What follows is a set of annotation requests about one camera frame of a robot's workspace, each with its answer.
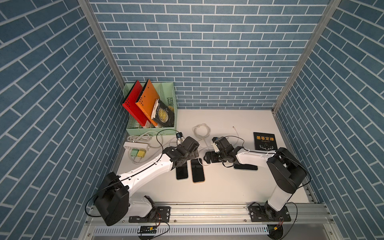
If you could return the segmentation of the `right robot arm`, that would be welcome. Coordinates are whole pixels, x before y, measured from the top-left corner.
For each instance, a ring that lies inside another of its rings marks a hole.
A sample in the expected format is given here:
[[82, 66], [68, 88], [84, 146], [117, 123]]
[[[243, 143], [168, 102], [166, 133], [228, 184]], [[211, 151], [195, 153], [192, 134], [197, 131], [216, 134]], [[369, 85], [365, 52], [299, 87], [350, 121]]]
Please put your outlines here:
[[278, 218], [292, 195], [302, 187], [309, 172], [286, 148], [275, 151], [252, 151], [244, 146], [234, 147], [228, 137], [213, 138], [213, 151], [206, 152], [206, 163], [232, 163], [268, 168], [276, 182], [272, 195], [261, 213], [269, 220]]

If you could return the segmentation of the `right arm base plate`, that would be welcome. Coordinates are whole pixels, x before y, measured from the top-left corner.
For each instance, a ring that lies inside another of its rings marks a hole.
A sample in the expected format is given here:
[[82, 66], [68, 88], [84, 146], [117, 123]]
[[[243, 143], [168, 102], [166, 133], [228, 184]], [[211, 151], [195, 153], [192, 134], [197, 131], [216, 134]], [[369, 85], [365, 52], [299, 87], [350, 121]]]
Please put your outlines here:
[[251, 205], [248, 211], [252, 222], [291, 222], [292, 218], [289, 210], [284, 206], [279, 212], [271, 209], [266, 211], [265, 206]]

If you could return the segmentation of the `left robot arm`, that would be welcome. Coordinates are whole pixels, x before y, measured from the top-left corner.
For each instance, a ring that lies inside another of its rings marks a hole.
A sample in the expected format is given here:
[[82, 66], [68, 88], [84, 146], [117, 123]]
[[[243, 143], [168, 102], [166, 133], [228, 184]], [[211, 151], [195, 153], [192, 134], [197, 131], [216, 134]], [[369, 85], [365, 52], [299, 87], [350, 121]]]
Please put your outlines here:
[[105, 176], [94, 197], [94, 205], [107, 226], [120, 222], [125, 216], [146, 217], [155, 204], [149, 197], [133, 198], [133, 194], [156, 177], [182, 166], [198, 157], [198, 141], [187, 137], [176, 147], [167, 147], [148, 163], [129, 172]]

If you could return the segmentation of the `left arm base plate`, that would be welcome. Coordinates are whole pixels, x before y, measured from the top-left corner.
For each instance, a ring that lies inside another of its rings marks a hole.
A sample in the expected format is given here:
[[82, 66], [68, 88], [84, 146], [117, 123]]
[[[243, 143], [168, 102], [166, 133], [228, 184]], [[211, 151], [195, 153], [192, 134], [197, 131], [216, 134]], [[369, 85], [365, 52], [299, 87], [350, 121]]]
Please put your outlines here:
[[145, 217], [129, 217], [129, 223], [168, 223], [170, 215], [171, 207], [154, 207]]

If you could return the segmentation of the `phone with light blue case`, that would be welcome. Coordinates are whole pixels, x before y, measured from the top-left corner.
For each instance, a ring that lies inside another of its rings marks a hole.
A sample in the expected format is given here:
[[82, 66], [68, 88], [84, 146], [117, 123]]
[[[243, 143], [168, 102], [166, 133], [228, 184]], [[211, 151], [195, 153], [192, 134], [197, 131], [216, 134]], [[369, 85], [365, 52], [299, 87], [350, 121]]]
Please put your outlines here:
[[176, 179], [184, 180], [189, 177], [188, 164], [184, 163], [182, 166], [176, 167]]

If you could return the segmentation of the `black phone dark case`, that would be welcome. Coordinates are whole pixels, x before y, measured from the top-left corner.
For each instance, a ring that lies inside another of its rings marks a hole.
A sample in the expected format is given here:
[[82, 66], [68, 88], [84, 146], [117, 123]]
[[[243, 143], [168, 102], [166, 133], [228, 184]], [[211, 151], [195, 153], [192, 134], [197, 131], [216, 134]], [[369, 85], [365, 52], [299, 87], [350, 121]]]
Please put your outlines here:
[[249, 171], [257, 171], [258, 167], [255, 165], [248, 165], [248, 164], [235, 164], [234, 169], [236, 170], [249, 170]]

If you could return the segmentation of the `phone with pink case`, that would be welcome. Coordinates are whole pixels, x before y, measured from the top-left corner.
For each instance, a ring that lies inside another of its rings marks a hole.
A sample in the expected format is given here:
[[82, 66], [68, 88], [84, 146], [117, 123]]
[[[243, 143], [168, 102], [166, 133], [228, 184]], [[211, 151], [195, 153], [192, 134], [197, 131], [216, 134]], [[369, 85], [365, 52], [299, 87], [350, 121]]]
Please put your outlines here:
[[201, 183], [205, 181], [204, 168], [201, 159], [191, 160], [191, 170], [193, 183]]

